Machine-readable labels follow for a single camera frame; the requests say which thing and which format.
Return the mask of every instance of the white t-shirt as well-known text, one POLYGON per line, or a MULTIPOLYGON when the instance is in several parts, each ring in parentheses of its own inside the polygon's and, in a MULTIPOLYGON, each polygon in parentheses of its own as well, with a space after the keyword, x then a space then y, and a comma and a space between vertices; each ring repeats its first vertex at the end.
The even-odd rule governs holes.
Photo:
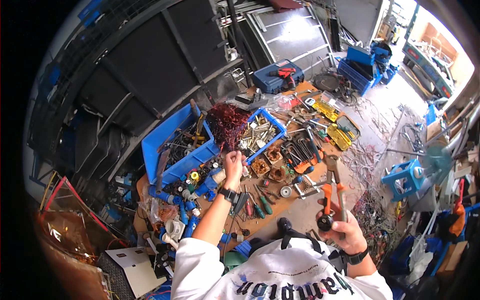
POLYGON ((182 239, 175 259, 171 298, 185 299, 389 299, 392 291, 375 272, 355 279, 328 262, 330 250, 313 250, 308 239, 292 238, 280 249, 276 240, 222 276, 220 250, 194 238, 182 239))

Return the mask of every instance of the light blue stool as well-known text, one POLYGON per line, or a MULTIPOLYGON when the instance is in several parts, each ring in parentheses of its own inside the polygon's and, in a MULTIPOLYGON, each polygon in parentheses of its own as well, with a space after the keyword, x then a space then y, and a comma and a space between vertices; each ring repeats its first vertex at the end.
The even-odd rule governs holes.
POLYGON ((390 186, 393 193, 392 202, 396 202, 416 193, 420 189, 425 177, 423 176, 423 169, 420 162, 417 159, 412 159, 405 163, 394 165, 390 174, 383 176, 380 180, 383 184, 390 186), (395 187, 395 181, 403 178, 407 180, 403 185, 405 191, 399 193, 395 187))

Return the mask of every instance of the yellow ring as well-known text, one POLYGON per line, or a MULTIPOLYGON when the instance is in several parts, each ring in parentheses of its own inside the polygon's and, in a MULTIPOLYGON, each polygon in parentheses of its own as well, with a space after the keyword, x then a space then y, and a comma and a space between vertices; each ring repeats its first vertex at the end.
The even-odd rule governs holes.
POLYGON ((190 174, 190 177, 191 177, 193 180, 197 180, 197 179, 199 178, 199 175, 198 175, 197 172, 192 172, 192 173, 190 174))

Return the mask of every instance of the wooden tabletop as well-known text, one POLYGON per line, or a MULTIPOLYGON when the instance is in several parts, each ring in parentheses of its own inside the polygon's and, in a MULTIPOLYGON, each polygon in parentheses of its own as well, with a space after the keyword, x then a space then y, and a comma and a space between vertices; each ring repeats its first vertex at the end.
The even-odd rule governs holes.
MULTIPOLYGON (((296 91, 298 92, 301 92, 301 91, 304 91, 304 90, 312 90, 312 91, 315 91, 316 88, 313 87, 313 85, 311 85, 309 82, 303 82, 303 83, 300 83, 297 88, 296 88, 296 91)), ((247 93, 249 94, 253 94, 255 91, 255 87, 251 87, 247 93)), ((288 92, 285 92, 284 94, 285 95, 291 95, 293 94, 295 91, 288 91, 288 92)), ((319 98, 320 95, 318 96, 314 96, 313 98, 314 99, 317 99, 319 98)), ((292 131, 292 130, 295 130, 297 129, 299 126, 298 124, 292 122, 287 130, 288 131, 292 131)), ((328 144, 328 143, 323 143, 322 145, 325 149, 325 151, 328 153, 328 154, 335 154, 335 155, 340 155, 341 154, 341 151, 338 150, 335 146, 331 145, 331 144, 328 144)), ((261 157, 263 158, 265 161, 266 158, 263 154, 259 155, 258 157, 261 157)), ((286 162, 281 160, 281 161, 278 161, 277 163, 275 163, 275 166, 277 167, 280 167, 280 166, 284 166, 286 165, 286 162)), ((319 181, 322 181, 324 180, 324 176, 326 174, 326 164, 321 162, 319 164, 316 164, 314 166, 314 171, 312 173, 309 174, 310 178, 315 181, 315 182, 319 182, 319 181)), ((270 192, 273 192, 273 193, 276 193, 276 194, 279 194, 280 192, 280 189, 287 185, 285 182, 276 182, 274 180, 271 180, 271 179, 268 179, 270 181, 270 184, 268 186, 268 190, 270 192)), ((256 189, 254 188, 254 185, 255 184, 258 184, 258 185, 262 185, 262 182, 263 182, 263 178, 257 178, 255 176, 255 174, 252 174, 252 178, 247 178, 243 181, 240 182, 241 184, 241 188, 243 191, 244 190, 244 185, 247 186, 247 190, 248 192, 250 192, 252 194, 252 196, 254 197, 255 199, 255 202, 257 202, 257 204, 262 208, 262 210, 265 212, 264 208, 263 208, 263 204, 261 203, 260 201, 260 198, 258 196, 258 193, 256 191, 256 189)), ((137 182, 137 191, 139 192, 140 194, 140 200, 143 201, 143 197, 141 195, 142 193, 142 188, 144 185, 148 184, 148 178, 147 178, 147 175, 145 174, 138 182, 137 182)), ((228 229, 230 228, 232 222, 234 222, 234 225, 232 227, 232 232, 237 232, 238 234, 241 234, 241 229, 248 229, 250 231, 250 235, 252 235, 253 233, 255 233, 256 231, 258 231, 262 226, 266 225, 268 222, 272 221, 275 219, 275 217, 280 214, 281 212, 283 212, 284 210, 286 210, 292 203, 295 202, 295 200, 298 198, 298 193, 297 191, 295 190, 295 188, 292 186, 292 195, 288 198, 280 198, 278 200, 276 199, 273 199, 275 202, 276 202, 276 205, 271 205, 272 207, 272 211, 273 213, 271 215, 268 215, 267 213, 265 213, 265 218, 264 219, 261 219, 261 218, 255 218, 255 219, 248 219, 246 218, 245 221, 243 221, 241 219, 242 216, 245 216, 243 213, 245 213, 246 209, 245 207, 240 211, 239 215, 236 217, 236 221, 233 221, 232 217, 231 216, 228 216, 227 217, 227 220, 225 222, 225 225, 224 225, 224 228, 228 231, 228 229)), ((208 202, 207 199, 205 199, 205 197, 203 196, 200 196, 200 198, 198 198, 198 202, 200 203, 201 207, 202 207, 202 214, 203 215, 207 210, 208 208, 210 207, 211 205, 211 202, 208 202)), ((236 240, 231 240, 228 245, 227 245, 227 251, 233 249, 235 246, 237 246, 239 244, 239 242, 237 242, 236 240)))

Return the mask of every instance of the red cordless drill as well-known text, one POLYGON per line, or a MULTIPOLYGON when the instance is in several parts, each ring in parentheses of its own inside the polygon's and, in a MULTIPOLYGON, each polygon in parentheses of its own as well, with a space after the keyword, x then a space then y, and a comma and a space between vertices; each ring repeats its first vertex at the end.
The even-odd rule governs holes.
POLYGON ((295 80, 293 80, 292 75, 295 74, 296 71, 295 68, 280 68, 276 71, 271 71, 268 75, 285 79, 288 84, 288 89, 295 91, 295 80))

